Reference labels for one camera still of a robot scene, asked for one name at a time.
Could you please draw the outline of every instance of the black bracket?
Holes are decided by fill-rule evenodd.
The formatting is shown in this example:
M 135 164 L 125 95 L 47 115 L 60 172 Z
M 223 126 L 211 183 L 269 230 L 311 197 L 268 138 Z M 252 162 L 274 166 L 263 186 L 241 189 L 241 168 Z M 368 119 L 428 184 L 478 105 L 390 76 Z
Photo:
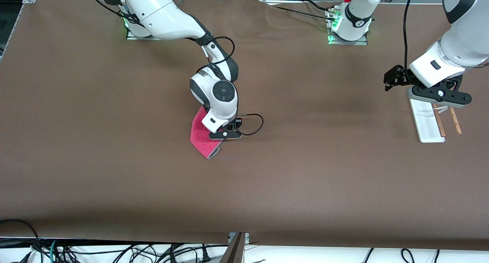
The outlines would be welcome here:
M 384 75 L 385 90 L 389 91 L 394 86 L 414 85 L 412 92 L 415 96 L 432 99 L 439 103 L 454 103 L 467 105 L 472 102 L 472 96 L 468 93 L 459 92 L 462 76 L 455 76 L 442 80 L 441 82 L 426 87 L 412 73 L 411 69 L 407 71 L 401 65 L 394 66 Z
M 236 121 L 233 120 L 217 132 L 209 132 L 209 138 L 211 140 L 239 139 L 241 138 L 242 134 L 236 129 L 238 129 L 242 124 L 243 120 L 241 120 L 241 118 L 236 118 Z

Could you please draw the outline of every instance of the brown table surface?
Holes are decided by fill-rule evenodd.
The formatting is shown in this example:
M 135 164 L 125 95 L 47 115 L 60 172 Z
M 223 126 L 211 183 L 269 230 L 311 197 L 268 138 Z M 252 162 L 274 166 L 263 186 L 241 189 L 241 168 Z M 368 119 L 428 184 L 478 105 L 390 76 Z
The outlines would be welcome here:
M 180 7 L 236 42 L 240 112 L 262 131 L 204 159 L 197 45 L 127 41 L 93 0 L 37 0 L 0 63 L 2 219 L 42 237 L 489 249 L 489 70 L 465 75 L 463 134 L 445 112 L 447 141 L 421 144 L 406 88 L 382 84 L 403 61 L 403 5 L 379 5 L 368 46 L 328 45 L 323 20 L 255 0 Z M 409 60 L 448 28 L 440 5 L 413 5 Z

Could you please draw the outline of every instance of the electrical cord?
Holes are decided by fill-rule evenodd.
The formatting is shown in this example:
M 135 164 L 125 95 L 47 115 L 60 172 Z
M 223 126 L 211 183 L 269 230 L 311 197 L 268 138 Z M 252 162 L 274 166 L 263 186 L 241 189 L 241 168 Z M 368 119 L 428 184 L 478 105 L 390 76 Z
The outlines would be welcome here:
M 240 96 L 238 95 L 238 89 L 235 88 L 234 91 L 236 91 L 236 96 L 239 98 Z M 243 132 L 239 131 L 238 127 L 236 126 L 236 118 L 234 118 L 234 120 L 233 120 L 234 129 L 237 132 L 241 133 L 241 135 L 243 135 L 243 136 L 251 136 L 251 135 L 257 134 L 258 131 L 260 131 L 262 129 L 263 124 L 265 123 L 265 120 L 263 119 L 263 116 L 260 115 L 260 114 L 256 114 L 256 113 L 251 113 L 251 114 L 238 114 L 239 106 L 240 106 L 240 102 L 238 101 L 236 103 L 236 117 L 238 117 L 238 116 L 247 116 L 247 115 L 256 115 L 256 116 L 259 116 L 262 119 L 262 124 L 260 124 L 260 127 L 258 127 L 258 129 L 255 130 L 252 133 L 243 133 Z
M 120 253 L 120 252 L 123 252 L 123 251 L 124 250 L 105 251 L 105 252 L 92 252 L 92 253 L 71 251 L 71 253 L 74 253 L 74 254 L 83 254 L 83 255 L 94 255 L 94 254 Z
M 329 8 L 323 8 L 323 7 L 319 6 L 319 5 L 317 5 L 317 4 L 316 4 L 316 2 L 314 2 L 314 1 L 312 1 L 312 0 L 301 0 L 301 1 L 303 1 L 303 2 L 309 2 L 309 3 L 311 3 L 312 5 L 314 5 L 314 7 L 318 8 L 318 9 L 320 9 L 320 10 L 323 10 L 323 11 L 328 11 L 330 8 L 335 7 L 334 5 L 332 5 L 332 6 L 331 6 L 331 7 L 329 7 Z
M 206 245 L 202 244 L 202 263 L 207 263 L 211 261 L 209 254 L 207 253 Z
M 370 250 L 368 251 L 367 256 L 365 257 L 365 260 L 363 261 L 363 263 L 367 263 L 368 258 L 370 258 L 370 255 L 372 254 L 373 251 L 374 251 L 374 248 L 370 248 Z
M 488 63 L 481 64 L 481 65 L 477 65 L 474 68 L 484 68 L 486 66 L 489 66 L 489 62 Z
M 134 249 L 132 249 L 133 254 L 131 255 L 131 258 L 129 259 L 129 263 L 134 263 L 134 259 L 136 259 L 136 257 L 138 257 L 138 256 L 142 256 L 142 257 L 148 258 L 151 261 L 151 263 L 154 263 L 154 261 L 153 261 L 153 259 L 151 257 L 142 254 L 143 251 L 140 251 L 139 249 L 136 249 L 136 250 L 138 252 L 137 253 L 134 253 Z
M 404 252 L 406 252 L 409 254 L 409 256 L 411 257 L 411 262 L 407 261 L 407 259 L 404 257 Z M 402 257 L 402 260 L 404 260 L 405 263 L 414 263 L 414 257 L 413 257 L 413 254 L 411 253 L 411 251 L 409 249 L 402 249 L 400 251 L 400 256 Z
M 24 256 L 24 258 L 22 258 L 19 263 L 28 263 L 29 261 L 29 257 L 30 255 L 32 254 L 32 252 L 28 252 L 28 254 L 26 254 L 26 256 Z
M 49 259 L 51 259 L 51 263 L 54 263 L 53 252 L 54 252 L 54 247 L 56 245 L 56 241 L 58 240 L 56 239 L 53 241 L 53 243 L 51 244 L 51 249 L 49 249 Z
M 216 41 L 218 39 L 227 39 L 227 40 L 229 40 L 231 42 L 231 44 L 233 45 L 233 49 L 231 50 L 231 53 L 227 57 L 225 57 L 223 60 L 220 60 L 218 62 L 213 62 L 213 64 L 220 64 L 220 63 L 222 63 L 224 61 L 227 61 L 234 54 L 234 49 L 236 49 L 236 45 L 234 44 L 234 41 L 231 38 L 227 37 L 227 36 L 215 37 L 215 38 L 211 39 L 209 42 L 207 42 L 204 46 L 209 45 L 210 42 Z
M 409 8 L 409 4 L 411 3 L 411 0 L 407 0 L 406 2 L 406 8 L 404 10 L 404 17 L 402 20 L 402 34 L 404 36 L 404 77 L 408 82 L 411 80 L 409 79 L 409 76 L 407 75 L 407 34 L 406 34 L 406 20 L 407 20 L 407 10 Z
M 213 247 L 227 247 L 227 246 L 228 246 L 228 245 L 208 245 L 208 246 L 206 246 L 206 248 L 213 248 Z M 188 252 L 191 252 L 191 251 L 195 251 L 195 250 L 200 250 L 200 249 L 203 249 L 203 247 L 191 248 L 191 249 L 189 249 L 188 251 L 185 251 L 185 252 L 180 252 L 180 251 L 182 251 L 182 250 L 184 250 L 184 249 L 182 249 L 182 250 L 178 250 L 178 251 L 174 251 L 173 256 L 170 256 L 170 258 L 166 259 L 166 260 L 165 260 L 165 261 L 163 261 L 162 263 L 166 263 L 166 262 L 170 261 L 170 260 L 171 260 L 171 258 L 176 258 L 177 256 L 180 256 L 180 255 L 182 255 L 182 254 L 185 254 L 185 253 L 188 253 Z
M 2 224 L 2 223 L 9 223 L 9 222 L 22 223 L 22 224 L 28 226 L 30 228 L 30 230 L 32 231 L 32 233 L 34 234 L 34 236 L 36 237 L 36 241 L 37 241 L 37 244 L 39 246 L 39 249 L 40 250 L 42 249 L 42 245 L 40 244 L 40 241 L 39 241 L 39 235 L 37 234 L 36 230 L 34 229 L 34 227 L 31 224 L 27 223 L 24 220 L 20 220 L 20 219 L 4 219 L 4 220 L 1 220 L 0 221 L 0 224 Z M 43 263 L 43 262 L 44 262 L 44 256 L 41 255 L 41 257 L 40 257 L 40 263 Z
M 125 250 L 123 250 L 116 258 L 114 258 L 114 261 L 112 261 L 112 263 L 118 263 L 122 256 L 124 256 L 124 254 L 126 254 L 130 249 L 132 249 L 135 245 L 130 245 L 129 247 L 127 247 Z
M 262 129 L 263 124 L 265 122 L 264 119 L 263 119 L 263 117 L 262 117 L 262 115 L 256 114 L 256 113 L 251 113 L 251 114 L 237 114 L 236 116 L 247 116 L 247 115 L 259 116 L 262 119 L 262 123 L 260 124 L 260 127 L 258 127 L 258 129 L 255 130 L 252 133 L 243 133 L 243 132 L 239 131 L 239 129 L 236 127 L 236 119 L 234 119 L 234 128 L 236 129 L 236 131 L 238 131 L 239 133 L 241 133 L 241 135 L 243 135 L 243 136 L 251 136 L 251 135 L 257 134 L 258 131 L 260 131 Z
M 440 249 L 436 250 L 436 253 L 435 253 L 435 260 L 433 260 L 433 263 L 437 263 L 438 262 L 438 256 L 440 255 Z
M 292 9 L 287 9 L 287 8 L 283 8 L 283 7 L 279 7 L 279 6 L 274 6 L 274 7 L 275 8 L 279 8 L 281 10 L 291 11 L 291 12 L 295 12 L 295 13 L 306 15 L 306 16 L 322 18 L 322 19 L 326 19 L 326 20 L 330 20 L 330 21 L 334 21 L 335 20 L 334 18 L 331 18 L 331 17 L 313 15 L 313 14 L 309 14 L 309 13 L 305 13 L 305 12 L 301 12 L 301 11 L 296 11 L 296 10 L 292 10 Z
M 100 2 L 99 0 L 95 0 L 100 6 L 102 6 L 103 8 L 107 9 L 108 11 L 112 12 L 113 14 L 117 15 L 118 17 L 121 17 L 121 18 L 125 18 L 127 19 L 127 21 L 129 21 L 130 23 L 132 24 L 138 24 L 139 26 L 143 27 L 144 26 L 139 22 L 139 19 L 136 15 L 127 15 L 127 14 L 123 14 L 122 12 L 116 12 L 112 9 L 110 9 L 109 7 L 105 6 L 102 2 Z

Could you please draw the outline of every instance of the white floor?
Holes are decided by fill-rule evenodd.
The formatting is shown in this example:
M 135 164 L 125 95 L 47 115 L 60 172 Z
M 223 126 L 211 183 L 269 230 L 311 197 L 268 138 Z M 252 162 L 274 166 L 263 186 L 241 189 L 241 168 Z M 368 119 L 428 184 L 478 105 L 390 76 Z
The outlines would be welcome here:
M 201 246 L 200 244 L 189 244 L 186 246 Z M 128 246 L 83 246 L 75 247 L 73 251 L 99 252 L 111 250 L 123 250 Z M 169 245 L 155 245 L 157 253 L 164 252 Z M 211 258 L 222 256 L 225 247 L 209 248 L 208 254 Z M 368 248 L 328 248 L 328 247 L 290 247 L 290 246 L 246 246 L 244 263 L 362 263 L 368 252 Z M 12 263 L 20 261 L 28 252 L 29 248 L 0 249 L 0 263 Z M 435 250 L 411 249 L 416 263 L 433 263 Z M 81 263 L 112 263 L 119 253 L 101 255 L 78 255 Z M 119 263 L 128 263 L 131 252 L 124 255 Z M 195 253 L 188 252 L 176 258 L 178 263 L 194 263 Z M 34 252 L 28 263 L 39 263 L 40 255 Z M 44 262 L 49 263 L 49 258 L 44 257 Z M 485 251 L 454 251 L 442 250 L 438 257 L 438 263 L 489 263 L 489 252 Z M 150 259 L 137 257 L 134 263 L 151 263 Z M 368 263 L 404 263 L 400 256 L 400 249 L 374 249 Z

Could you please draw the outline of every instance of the red cloth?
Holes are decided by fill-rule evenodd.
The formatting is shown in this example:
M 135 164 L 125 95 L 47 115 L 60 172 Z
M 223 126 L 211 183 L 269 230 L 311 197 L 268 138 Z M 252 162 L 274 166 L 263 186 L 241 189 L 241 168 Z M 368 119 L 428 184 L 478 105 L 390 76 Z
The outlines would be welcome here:
M 192 143 L 194 148 L 199 150 L 206 159 L 210 159 L 219 152 L 219 144 L 222 140 L 209 139 L 210 131 L 202 124 L 202 119 L 204 119 L 206 114 L 204 107 L 201 107 L 197 112 L 197 115 L 195 115 L 190 131 L 190 143 Z

